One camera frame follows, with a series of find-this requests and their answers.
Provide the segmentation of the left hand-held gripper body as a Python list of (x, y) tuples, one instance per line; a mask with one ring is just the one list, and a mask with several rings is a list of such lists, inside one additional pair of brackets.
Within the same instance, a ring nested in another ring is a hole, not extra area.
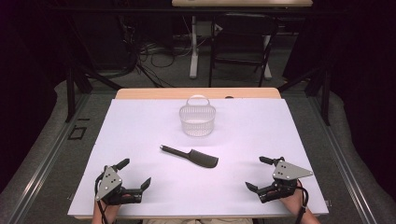
[(141, 203), (141, 189), (126, 189), (122, 185), (122, 178), (116, 166), (106, 166), (98, 176), (98, 186), (95, 189), (94, 199), (106, 205), (121, 205), (127, 203)]

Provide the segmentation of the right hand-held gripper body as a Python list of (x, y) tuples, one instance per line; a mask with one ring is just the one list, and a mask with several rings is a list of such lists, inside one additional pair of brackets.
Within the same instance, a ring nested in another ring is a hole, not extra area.
[(257, 191), (262, 203), (289, 197), (297, 189), (297, 181), (300, 178), (313, 174), (312, 171), (286, 162), (283, 157), (274, 160), (273, 184)]

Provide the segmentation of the black spatula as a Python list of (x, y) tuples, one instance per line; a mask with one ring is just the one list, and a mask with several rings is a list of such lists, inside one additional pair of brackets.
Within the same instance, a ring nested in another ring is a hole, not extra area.
[(183, 152), (180, 151), (178, 149), (169, 147), (169, 146), (165, 146), (165, 145), (161, 145), (160, 149), (174, 154), (176, 156), (179, 156), (181, 158), (184, 158), (188, 161), (191, 161), (192, 163), (199, 165), (201, 167), (205, 167), (205, 168), (215, 168), (218, 165), (219, 159), (217, 157), (214, 156), (210, 156), (207, 155), (205, 153), (202, 153), (200, 151), (191, 149), (189, 152)]

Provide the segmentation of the white plastic basket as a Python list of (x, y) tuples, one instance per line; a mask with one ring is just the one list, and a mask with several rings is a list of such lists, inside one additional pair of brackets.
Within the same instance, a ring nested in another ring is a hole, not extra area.
[(195, 94), (179, 109), (182, 131), (192, 137), (208, 136), (214, 130), (216, 108), (208, 98)]

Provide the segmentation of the person's left hand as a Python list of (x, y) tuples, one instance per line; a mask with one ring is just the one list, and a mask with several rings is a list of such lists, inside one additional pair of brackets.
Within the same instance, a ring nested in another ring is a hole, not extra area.
[(121, 208), (121, 205), (106, 205), (103, 201), (101, 204), (98, 204), (98, 201), (93, 201), (93, 214), (92, 217), (98, 217), (101, 215), (102, 217), (111, 216), (117, 218), (118, 212)]

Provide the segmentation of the person's right hand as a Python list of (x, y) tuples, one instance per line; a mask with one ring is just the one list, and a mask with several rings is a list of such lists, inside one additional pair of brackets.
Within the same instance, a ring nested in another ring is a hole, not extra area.
[(280, 201), (293, 215), (297, 216), (303, 206), (304, 193), (301, 189), (297, 189), (292, 195), (281, 198)]

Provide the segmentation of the black folding chair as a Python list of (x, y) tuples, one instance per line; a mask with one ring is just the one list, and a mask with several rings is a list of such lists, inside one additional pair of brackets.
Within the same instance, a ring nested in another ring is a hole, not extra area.
[(273, 38), (278, 31), (277, 19), (255, 13), (228, 12), (211, 22), (208, 86), (212, 86), (217, 63), (254, 66), (261, 69), (258, 86), (264, 81)]

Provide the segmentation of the wooden table with white legs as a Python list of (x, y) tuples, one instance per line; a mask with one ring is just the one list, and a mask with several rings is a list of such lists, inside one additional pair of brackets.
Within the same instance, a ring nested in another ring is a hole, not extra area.
[[(182, 8), (200, 8), (200, 7), (282, 7), (282, 8), (298, 8), (311, 7), (313, 0), (172, 0), (173, 7)], [(197, 45), (197, 21), (196, 17), (191, 17), (191, 68), (190, 78), (197, 78), (199, 50)]]

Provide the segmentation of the black metal frame post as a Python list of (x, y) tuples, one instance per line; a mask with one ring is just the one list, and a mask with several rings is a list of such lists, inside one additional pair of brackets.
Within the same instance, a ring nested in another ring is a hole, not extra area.
[(329, 98), (330, 98), (330, 83), (331, 75), (328, 71), (324, 73), (322, 96), (321, 96), (321, 117), (326, 125), (330, 125), (329, 122)]
[(75, 103), (75, 86), (73, 69), (70, 68), (66, 75), (66, 91), (67, 91), (67, 117), (66, 122), (70, 122), (75, 115), (76, 103)]

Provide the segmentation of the black horizontal frame bar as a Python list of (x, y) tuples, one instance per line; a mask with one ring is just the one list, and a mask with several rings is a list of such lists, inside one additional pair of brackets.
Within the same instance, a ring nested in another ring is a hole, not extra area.
[(216, 15), (226, 12), (260, 13), (276, 16), (338, 16), (347, 14), (346, 10), (314, 9), (273, 9), (273, 8), (78, 8), (47, 7), (48, 11), (57, 13), (106, 13), (106, 14), (169, 14), (169, 15)]

